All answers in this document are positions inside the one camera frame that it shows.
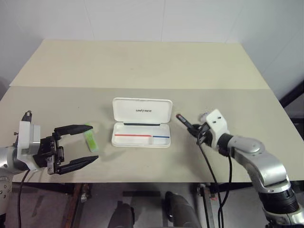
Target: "white table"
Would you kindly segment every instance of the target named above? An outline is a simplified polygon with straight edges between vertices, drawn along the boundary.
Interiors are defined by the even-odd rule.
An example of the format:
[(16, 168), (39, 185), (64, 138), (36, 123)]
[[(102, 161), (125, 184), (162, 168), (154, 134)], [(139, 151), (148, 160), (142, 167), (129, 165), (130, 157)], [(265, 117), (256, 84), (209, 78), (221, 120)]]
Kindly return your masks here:
[[(100, 148), (99, 159), (81, 170), (61, 176), (43, 170), (31, 182), (212, 182), (195, 139), (174, 116), (195, 123), (215, 108), (232, 134), (261, 140), (291, 180), (304, 177), (303, 140), (238, 44), (45, 40), (11, 86), (0, 102), (1, 146), (14, 142), (20, 118), (32, 110), (42, 137), (58, 126), (91, 122)], [(171, 146), (113, 147), (114, 97), (172, 100)], [(66, 161), (92, 155), (82, 135), (61, 144)], [(205, 150), (218, 181), (227, 182), (227, 159)], [(233, 182), (250, 181), (233, 165)]]

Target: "green object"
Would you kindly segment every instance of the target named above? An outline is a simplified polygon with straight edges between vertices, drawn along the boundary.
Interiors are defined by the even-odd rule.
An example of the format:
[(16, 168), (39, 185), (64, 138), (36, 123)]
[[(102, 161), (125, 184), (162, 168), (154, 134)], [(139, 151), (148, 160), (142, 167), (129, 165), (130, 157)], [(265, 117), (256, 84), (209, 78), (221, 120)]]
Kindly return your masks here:
[(85, 136), (86, 144), (88, 145), (90, 151), (92, 153), (97, 152), (98, 151), (98, 145), (97, 145), (97, 143), (95, 141), (95, 138), (94, 138), (93, 129), (84, 132), (84, 136)]

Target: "white case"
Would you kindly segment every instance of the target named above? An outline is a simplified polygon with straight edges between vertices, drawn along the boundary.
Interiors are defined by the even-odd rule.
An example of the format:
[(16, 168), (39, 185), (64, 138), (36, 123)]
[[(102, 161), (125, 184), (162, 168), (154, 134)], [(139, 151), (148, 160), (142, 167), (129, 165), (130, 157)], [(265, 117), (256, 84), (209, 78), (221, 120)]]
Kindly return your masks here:
[(113, 146), (169, 147), (172, 101), (145, 98), (113, 99)]

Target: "floor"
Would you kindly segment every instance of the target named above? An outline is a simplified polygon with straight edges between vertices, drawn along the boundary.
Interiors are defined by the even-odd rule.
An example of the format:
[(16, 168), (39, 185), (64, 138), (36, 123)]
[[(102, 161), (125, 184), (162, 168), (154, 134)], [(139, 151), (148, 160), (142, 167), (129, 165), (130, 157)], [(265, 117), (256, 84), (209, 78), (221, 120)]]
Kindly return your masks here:
[[(166, 191), (182, 195), (196, 210), (202, 227), (206, 226), (202, 197), (196, 194), (192, 183), (100, 183), (92, 185), (92, 198), (78, 207), (74, 228), (106, 228), (117, 201), (134, 207), (134, 228), (171, 227), (164, 211), (162, 200)], [(18, 185), (13, 194), (7, 213), (6, 228), (17, 226)], [(297, 194), (304, 203), (304, 193)], [(23, 228), (62, 228), (67, 205), (71, 197), (48, 190), (24, 186), (21, 196)], [(211, 199), (213, 216), (217, 218), (218, 200)], [(267, 223), (258, 195), (253, 188), (231, 191), (224, 206), (226, 228), (263, 228)]]

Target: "white wall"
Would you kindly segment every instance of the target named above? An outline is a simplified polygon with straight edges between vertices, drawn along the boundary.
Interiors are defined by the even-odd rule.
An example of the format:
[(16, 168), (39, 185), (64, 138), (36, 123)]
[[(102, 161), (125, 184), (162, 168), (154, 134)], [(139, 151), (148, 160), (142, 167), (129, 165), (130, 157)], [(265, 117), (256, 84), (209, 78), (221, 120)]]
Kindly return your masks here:
[(304, 79), (303, 9), (303, 0), (0, 0), (0, 90), (42, 38), (240, 42), (281, 98)]

